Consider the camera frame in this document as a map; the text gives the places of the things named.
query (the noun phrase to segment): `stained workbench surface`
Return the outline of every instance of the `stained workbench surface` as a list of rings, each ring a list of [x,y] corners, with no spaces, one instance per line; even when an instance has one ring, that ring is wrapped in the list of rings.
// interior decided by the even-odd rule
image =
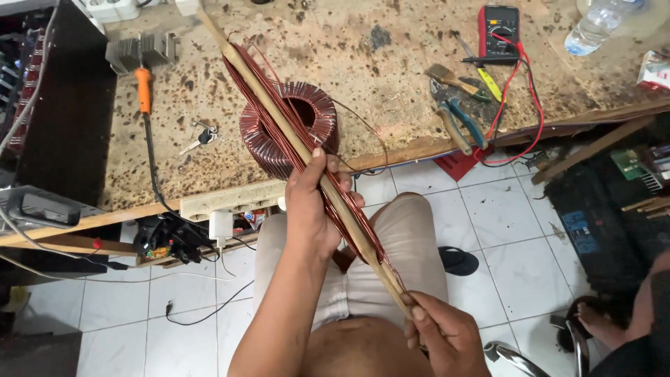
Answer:
[[[459,30],[476,50],[476,18],[485,3],[276,0],[253,5],[220,0],[206,2],[205,9],[226,32],[238,31],[252,39],[280,80],[317,85],[365,118],[384,139],[391,162],[397,163],[454,149],[434,115],[423,71],[440,63],[457,76],[477,76],[473,66],[453,61],[466,55],[449,37],[449,30]],[[517,6],[522,41],[548,123],[595,121],[670,107],[667,96],[635,86],[643,54],[670,47],[660,45],[670,41],[670,28],[663,27],[646,40],[607,41],[593,54],[574,58],[563,48],[568,30],[580,18],[574,0],[527,0]],[[213,38],[195,16],[182,17],[173,5],[162,5],[144,9],[132,21],[108,24],[107,30],[111,40],[139,31],[176,35],[178,63],[156,68],[152,82],[154,152],[166,199],[269,180],[240,137],[238,119],[246,101],[230,79]],[[231,40],[243,43],[240,34]],[[251,52],[261,61],[254,49]],[[491,66],[488,71],[502,88],[511,68]],[[526,85],[524,74],[511,83],[504,132],[537,124]],[[107,211],[155,203],[136,93],[132,75],[119,78],[99,203]],[[354,115],[341,107],[337,111],[343,157],[355,168],[383,165],[375,135]],[[219,139],[180,156],[201,131],[191,126],[192,119],[217,125]]]

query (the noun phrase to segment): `multimeter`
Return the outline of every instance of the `multimeter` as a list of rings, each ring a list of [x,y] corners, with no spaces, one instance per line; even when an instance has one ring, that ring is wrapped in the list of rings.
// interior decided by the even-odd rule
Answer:
[[[519,42],[519,9],[505,5],[485,5],[479,11],[479,57],[510,59],[516,64],[519,51],[509,43],[491,35],[497,34],[514,43]]]

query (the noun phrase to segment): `key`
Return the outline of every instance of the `key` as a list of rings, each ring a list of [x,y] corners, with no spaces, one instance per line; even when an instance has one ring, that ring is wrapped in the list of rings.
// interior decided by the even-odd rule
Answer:
[[[189,145],[188,147],[186,147],[186,149],[184,149],[184,150],[182,150],[181,152],[179,152],[179,155],[181,156],[182,154],[184,154],[184,153],[190,151],[191,149],[193,149],[193,148],[199,146],[200,144],[207,144],[207,143],[211,142],[211,141],[214,140],[214,139],[216,139],[216,134],[215,134],[215,133],[211,133],[211,132],[209,131],[209,129],[206,129],[206,130],[203,131],[200,135],[198,135],[198,139],[197,139],[195,142],[193,142],[191,145]]]

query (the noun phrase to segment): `shirtless man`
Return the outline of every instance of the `shirtless man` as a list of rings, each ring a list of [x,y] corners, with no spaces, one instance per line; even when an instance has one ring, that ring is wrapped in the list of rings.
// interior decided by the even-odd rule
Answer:
[[[255,261],[256,315],[228,375],[489,377],[477,324],[446,303],[430,204],[420,195],[400,194],[371,219],[412,290],[403,300],[412,306],[413,320],[405,321],[370,266],[357,258],[343,274],[333,263],[341,237],[317,191],[326,168],[337,173],[337,159],[314,150],[306,170],[294,170],[286,185],[287,215],[263,224]],[[350,191],[351,177],[339,178]],[[363,198],[352,195],[362,207]]]

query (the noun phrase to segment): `copper wire coil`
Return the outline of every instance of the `copper wire coil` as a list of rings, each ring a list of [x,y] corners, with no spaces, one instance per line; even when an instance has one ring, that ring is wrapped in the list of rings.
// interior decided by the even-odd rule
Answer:
[[[302,82],[281,84],[281,87],[275,85],[275,88],[278,93],[283,93],[281,98],[287,105],[290,102],[295,107],[316,145],[329,154],[336,154],[340,146],[337,112],[326,92]],[[293,171],[293,164],[286,158],[277,142],[270,138],[265,126],[249,104],[240,115],[240,133],[247,149],[267,174],[273,178],[288,180]]]

